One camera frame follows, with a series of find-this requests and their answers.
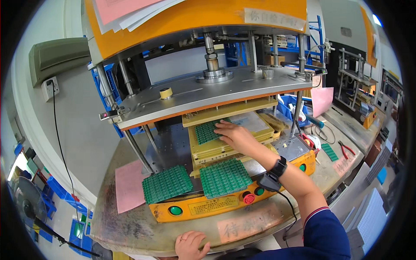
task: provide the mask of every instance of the black wristband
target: black wristband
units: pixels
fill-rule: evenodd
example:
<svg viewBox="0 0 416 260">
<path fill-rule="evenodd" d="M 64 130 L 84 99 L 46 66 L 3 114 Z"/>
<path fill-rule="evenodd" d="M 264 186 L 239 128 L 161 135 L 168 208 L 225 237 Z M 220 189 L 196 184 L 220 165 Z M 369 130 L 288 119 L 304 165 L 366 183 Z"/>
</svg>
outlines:
<svg viewBox="0 0 416 260">
<path fill-rule="evenodd" d="M 278 180 L 280 176 L 282 176 L 282 174 L 285 172 L 286 168 L 286 158 L 281 156 L 280 160 L 276 161 L 275 166 L 269 172 L 272 173 Z"/>
</svg>

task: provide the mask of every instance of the cardboard box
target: cardboard box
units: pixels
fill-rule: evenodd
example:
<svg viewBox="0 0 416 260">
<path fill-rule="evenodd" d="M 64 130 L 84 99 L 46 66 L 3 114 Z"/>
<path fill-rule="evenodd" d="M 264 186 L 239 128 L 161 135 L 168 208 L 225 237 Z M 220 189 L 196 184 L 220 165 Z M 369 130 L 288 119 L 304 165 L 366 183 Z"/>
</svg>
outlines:
<svg viewBox="0 0 416 260">
<path fill-rule="evenodd" d="M 316 62 L 316 61 L 314 61 L 314 60 L 312 60 L 312 65 L 313 65 L 313 66 L 317 66 L 317 67 L 321 67 L 321 68 L 324 66 L 322 63 L 320 63 L 320 62 Z"/>
<path fill-rule="evenodd" d="M 283 62 L 283 61 L 285 61 L 285 57 L 279 55 L 278 60 L 277 60 L 278 64 L 280 65 L 280 63 Z M 272 65 L 274 63 L 275 63 L 274 56 L 270 55 L 270 64 L 266 64 L 266 65 Z"/>
</svg>

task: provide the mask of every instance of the masking tape roll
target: masking tape roll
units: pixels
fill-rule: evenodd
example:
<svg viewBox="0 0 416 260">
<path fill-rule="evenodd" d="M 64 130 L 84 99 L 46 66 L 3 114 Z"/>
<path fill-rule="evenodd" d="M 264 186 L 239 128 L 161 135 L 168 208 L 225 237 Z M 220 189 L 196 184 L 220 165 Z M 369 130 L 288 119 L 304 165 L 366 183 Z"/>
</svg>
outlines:
<svg viewBox="0 0 416 260">
<path fill-rule="evenodd" d="M 164 88 L 159 91 L 161 99 L 168 99 L 172 96 L 171 88 Z"/>
</svg>

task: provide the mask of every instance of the workbench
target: workbench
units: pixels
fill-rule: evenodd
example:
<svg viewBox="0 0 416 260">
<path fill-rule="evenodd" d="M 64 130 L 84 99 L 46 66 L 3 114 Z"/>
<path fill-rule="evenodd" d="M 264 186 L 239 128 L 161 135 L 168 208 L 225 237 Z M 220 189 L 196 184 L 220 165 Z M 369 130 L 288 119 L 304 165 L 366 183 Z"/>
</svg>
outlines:
<svg viewBox="0 0 416 260">
<path fill-rule="evenodd" d="M 364 158 L 364 154 L 333 124 L 329 122 L 325 124 L 336 136 L 336 142 L 331 147 L 339 160 L 331 162 L 326 153 L 320 151 L 317 159 L 321 164 L 316 164 L 315 172 L 310 178 L 322 193 L 328 196 L 350 175 Z M 134 138 L 141 148 L 146 147 L 148 139 L 143 134 L 135 135 Z M 345 160 L 338 144 L 339 140 L 350 147 L 356 156 L 351 157 L 348 154 L 350 159 Z M 280 139 L 273 142 L 275 148 L 281 145 L 279 141 Z M 157 223 L 145 204 L 118 214 L 115 169 L 134 160 L 137 160 L 136 155 L 126 138 L 122 138 L 110 161 L 98 194 L 89 235 L 107 249 L 135 255 L 174 256 L 176 237 L 188 230 L 199 230 L 207 235 L 203 243 L 210 241 L 211 252 L 220 252 L 255 242 L 286 228 L 295 220 L 286 199 L 279 194 L 219 215 L 172 223 Z M 297 217 L 300 218 L 294 198 L 287 191 L 283 193 L 289 197 Z"/>
<path fill-rule="evenodd" d="M 354 117 L 342 111 L 334 104 L 322 116 L 346 134 L 358 146 L 365 157 L 370 152 L 371 146 L 374 144 L 383 121 L 386 118 L 386 115 L 378 109 L 377 118 L 368 129 L 365 129 Z"/>
</svg>

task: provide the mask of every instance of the press machine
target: press machine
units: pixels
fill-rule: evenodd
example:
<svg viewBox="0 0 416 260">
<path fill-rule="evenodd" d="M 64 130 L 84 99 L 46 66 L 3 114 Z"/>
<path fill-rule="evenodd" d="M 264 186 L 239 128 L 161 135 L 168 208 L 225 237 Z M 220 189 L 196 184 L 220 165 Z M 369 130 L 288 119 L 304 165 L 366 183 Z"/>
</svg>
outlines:
<svg viewBox="0 0 416 260">
<path fill-rule="evenodd" d="M 249 111 L 267 112 L 278 117 L 277 94 L 297 91 L 298 118 L 302 91 L 312 88 L 312 74 L 305 72 L 305 35 L 309 34 L 306 0 L 261 2 L 241 0 L 224 3 L 187 0 L 177 4 L 138 27 L 132 32 L 121 30 L 101 34 L 91 0 L 85 1 L 88 15 L 88 43 L 92 57 L 90 69 L 97 69 L 105 99 L 111 110 L 100 114 L 124 133 L 134 153 L 143 164 L 142 173 L 157 174 L 175 165 L 184 165 L 190 175 L 193 189 L 160 203 L 149 205 L 158 222 L 191 220 L 220 214 L 245 207 L 276 194 L 256 184 L 265 169 L 256 161 L 241 154 L 223 150 L 218 156 L 201 161 L 191 155 L 190 127 Z M 299 70 L 294 71 L 278 64 L 277 35 L 298 35 Z M 162 84 L 152 85 L 135 92 L 126 71 L 126 59 L 145 50 L 164 44 L 190 41 L 203 37 L 207 68 L 193 75 L 184 75 Z M 256 57 L 255 41 L 272 37 L 274 64 L 262 66 Z M 223 39 L 248 42 L 248 66 L 221 68 L 214 44 Z M 104 65 L 117 62 L 127 90 L 126 99 L 117 105 L 112 95 Z M 153 135 L 148 124 L 182 116 L 182 123 L 171 124 Z M 315 154 L 296 134 L 295 123 L 289 124 L 278 139 L 268 137 L 261 142 L 272 151 L 300 167 L 307 175 L 315 168 Z M 149 139 L 144 153 L 140 150 L 130 129 L 142 126 Z M 253 184 L 246 190 L 219 198 L 207 199 L 196 173 L 200 167 L 223 159 L 240 160 Z"/>
</svg>

